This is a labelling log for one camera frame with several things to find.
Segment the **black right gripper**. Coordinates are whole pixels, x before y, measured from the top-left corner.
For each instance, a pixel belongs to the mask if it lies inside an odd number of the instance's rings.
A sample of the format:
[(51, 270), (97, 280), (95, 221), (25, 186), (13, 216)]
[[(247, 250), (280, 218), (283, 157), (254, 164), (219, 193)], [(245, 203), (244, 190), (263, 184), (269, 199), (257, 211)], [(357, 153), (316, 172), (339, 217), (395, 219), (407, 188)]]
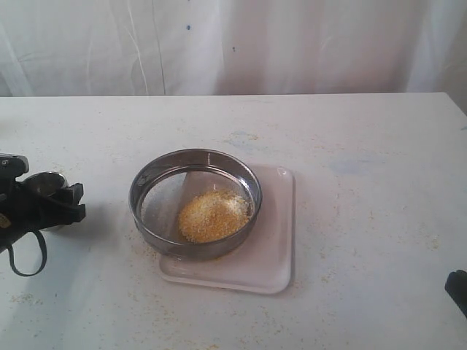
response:
[(464, 270), (451, 272), (444, 289), (453, 299), (464, 316), (467, 316), (467, 273)]

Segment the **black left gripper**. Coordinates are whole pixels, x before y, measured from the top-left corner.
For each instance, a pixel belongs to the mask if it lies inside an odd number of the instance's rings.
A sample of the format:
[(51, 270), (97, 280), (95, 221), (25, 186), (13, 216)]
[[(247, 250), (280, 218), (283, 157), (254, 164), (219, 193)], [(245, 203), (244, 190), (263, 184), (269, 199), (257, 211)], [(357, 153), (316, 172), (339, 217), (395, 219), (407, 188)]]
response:
[[(28, 194), (22, 182), (1, 180), (1, 250), (5, 251), (7, 245), (15, 243), (29, 230), (81, 222), (86, 216), (85, 204), (80, 204), (83, 195), (81, 183), (54, 189), (42, 197), (34, 192)], [(34, 221), (34, 211), (32, 214), (28, 211), (34, 197), (43, 205), (41, 219), (37, 221)], [(51, 205), (56, 206), (55, 213)]]

